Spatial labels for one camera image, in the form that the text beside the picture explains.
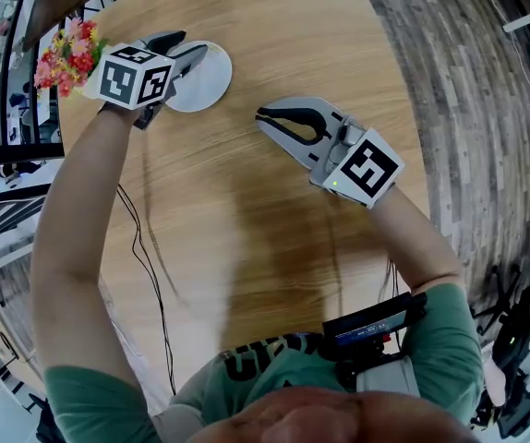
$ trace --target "green t-shirt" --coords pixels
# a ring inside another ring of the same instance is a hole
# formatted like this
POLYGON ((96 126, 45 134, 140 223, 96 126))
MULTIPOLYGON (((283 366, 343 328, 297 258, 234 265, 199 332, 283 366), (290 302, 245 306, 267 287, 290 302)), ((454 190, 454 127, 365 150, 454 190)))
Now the green t-shirt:
MULTIPOLYGON (((403 352, 413 364, 420 396, 467 423, 483 388, 475 324, 458 286, 433 287, 427 297, 427 314, 408 328, 403 352)), ((222 353, 172 403, 193 407, 209 425, 288 385, 349 391, 335 376, 336 363, 319 355, 318 343, 317 334, 292 334, 222 353)), ((56 422, 70 443, 161 441, 144 396, 126 382, 68 366, 48 369, 44 382, 56 422)))

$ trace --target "screen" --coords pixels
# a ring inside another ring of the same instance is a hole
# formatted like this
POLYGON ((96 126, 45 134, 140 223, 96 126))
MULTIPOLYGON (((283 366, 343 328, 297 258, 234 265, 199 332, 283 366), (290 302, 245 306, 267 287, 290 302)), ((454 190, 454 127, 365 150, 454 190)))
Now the screen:
POLYGON ((364 327, 341 333, 335 337, 335 340, 339 346, 343 346, 372 336, 392 333, 403 326, 405 318, 406 310, 391 317, 384 318, 383 320, 370 323, 364 327))

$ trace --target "wooden table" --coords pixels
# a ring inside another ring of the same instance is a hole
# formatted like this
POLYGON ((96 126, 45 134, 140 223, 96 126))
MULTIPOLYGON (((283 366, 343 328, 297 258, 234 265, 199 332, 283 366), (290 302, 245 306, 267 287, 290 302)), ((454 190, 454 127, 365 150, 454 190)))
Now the wooden table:
MULTIPOLYGON (((368 0, 118 0, 96 17, 110 43, 186 30, 230 54, 234 77, 215 106, 164 109, 133 130, 122 185, 151 228, 176 293, 162 284, 180 386, 218 351, 378 301, 386 254, 366 211, 310 186, 307 171, 260 133, 256 110, 316 95, 374 126, 406 162, 399 186, 428 211, 425 169, 401 72, 368 0)), ((66 151, 100 104, 61 102, 66 151)), ((119 199, 102 277, 122 326, 167 382, 160 314, 132 256, 134 223, 119 199)))

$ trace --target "person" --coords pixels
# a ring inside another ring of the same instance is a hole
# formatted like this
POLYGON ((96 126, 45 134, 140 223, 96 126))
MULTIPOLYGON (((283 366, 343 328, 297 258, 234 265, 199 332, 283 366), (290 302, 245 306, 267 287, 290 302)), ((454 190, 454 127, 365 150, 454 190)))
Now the person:
POLYGON ((118 107, 97 114, 57 173, 36 233, 35 343, 66 441, 476 441, 465 424, 482 391, 482 364, 457 257, 396 186, 362 215, 375 223, 413 293, 427 294, 427 314, 403 342, 417 396, 347 389, 335 363, 302 346, 308 335, 296 335, 294 346, 287 335, 260 350, 217 356, 151 419, 98 289, 109 217, 138 116, 118 107))

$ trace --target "white plate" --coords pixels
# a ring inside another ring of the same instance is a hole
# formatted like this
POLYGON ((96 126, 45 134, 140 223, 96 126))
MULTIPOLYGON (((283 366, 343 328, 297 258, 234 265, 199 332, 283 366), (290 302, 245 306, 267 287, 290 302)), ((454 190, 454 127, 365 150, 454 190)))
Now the white plate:
POLYGON ((168 107, 186 114, 211 107, 226 93, 232 80, 232 61, 215 42, 184 42, 168 55, 181 54, 198 44, 207 44, 208 52, 198 66, 175 80, 176 95, 166 101, 168 107))

